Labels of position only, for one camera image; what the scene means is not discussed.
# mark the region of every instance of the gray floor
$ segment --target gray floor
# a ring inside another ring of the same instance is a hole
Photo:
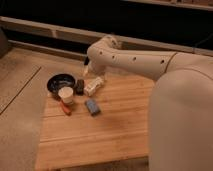
[[[47,80],[54,74],[64,72],[80,78],[83,62],[19,48],[13,48],[4,58],[18,58],[24,62],[25,66],[40,67],[38,73],[25,84],[21,92],[19,94],[16,92],[17,97],[13,98],[12,103],[0,115],[0,170],[31,171],[34,170],[36,159],[41,118],[47,95]],[[26,72],[22,75],[16,73],[14,72],[17,82],[21,82],[27,74]],[[123,71],[109,72],[109,74],[118,73],[126,74]],[[148,171],[148,164],[147,159],[132,159],[64,170]]]

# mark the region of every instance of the floor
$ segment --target floor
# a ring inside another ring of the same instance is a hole
[[[19,64],[23,63],[23,67],[14,64],[11,71],[13,76],[6,75],[8,80],[13,77],[13,84],[9,86],[5,84],[3,87],[3,90],[8,91],[9,103],[4,106],[0,115],[0,170],[31,171],[34,170],[41,118],[47,95],[46,83],[52,75],[58,73],[70,73],[81,78],[83,62],[19,48],[13,48],[1,60],[8,58],[18,59]],[[108,74],[129,73],[111,69]],[[139,158],[63,170],[148,171],[148,163],[146,158]]]

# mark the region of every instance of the cup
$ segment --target cup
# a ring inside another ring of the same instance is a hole
[[[71,105],[73,101],[73,89],[71,87],[62,87],[58,91],[58,95],[64,104]]]

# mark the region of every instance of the sponge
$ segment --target sponge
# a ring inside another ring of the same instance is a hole
[[[88,99],[85,101],[85,105],[92,116],[95,116],[101,112],[100,108],[98,107],[97,103],[93,99]]]

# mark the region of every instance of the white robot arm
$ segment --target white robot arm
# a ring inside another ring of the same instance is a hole
[[[149,104],[150,171],[213,170],[213,58],[120,50],[105,36],[87,51],[90,69],[118,67],[156,81]]]

